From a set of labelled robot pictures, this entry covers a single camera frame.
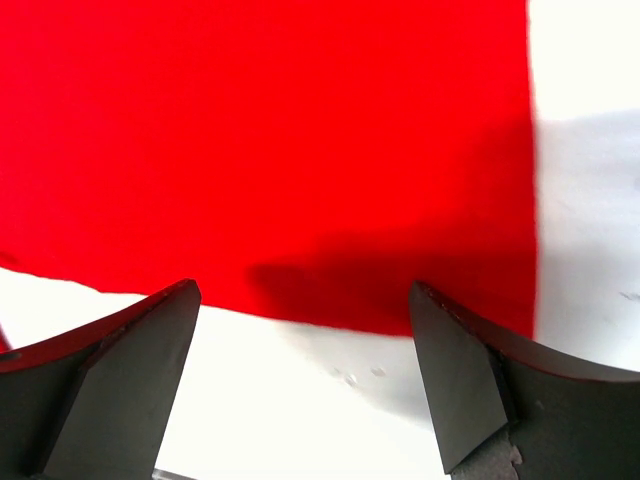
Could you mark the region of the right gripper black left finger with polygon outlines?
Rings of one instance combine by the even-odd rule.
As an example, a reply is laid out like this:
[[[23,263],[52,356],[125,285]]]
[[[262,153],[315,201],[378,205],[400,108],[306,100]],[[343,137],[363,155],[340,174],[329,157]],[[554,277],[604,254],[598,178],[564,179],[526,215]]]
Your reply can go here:
[[[182,280],[2,354],[2,478],[151,478],[200,303]]]

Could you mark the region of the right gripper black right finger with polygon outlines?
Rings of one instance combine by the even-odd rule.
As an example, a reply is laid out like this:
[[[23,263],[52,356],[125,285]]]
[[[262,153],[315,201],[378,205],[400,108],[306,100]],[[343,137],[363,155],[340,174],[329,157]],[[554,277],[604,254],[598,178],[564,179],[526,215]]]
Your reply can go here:
[[[409,306],[449,477],[638,477],[637,372],[541,345],[422,283]]]

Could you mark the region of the red t-shirt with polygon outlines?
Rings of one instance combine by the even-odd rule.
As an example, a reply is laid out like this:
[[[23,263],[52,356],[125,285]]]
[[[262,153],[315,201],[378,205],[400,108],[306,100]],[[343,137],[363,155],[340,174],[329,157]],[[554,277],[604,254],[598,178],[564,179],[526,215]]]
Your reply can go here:
[[[525,336],[523,1],[5,1],[1,264],[391,335],[423,281]]]

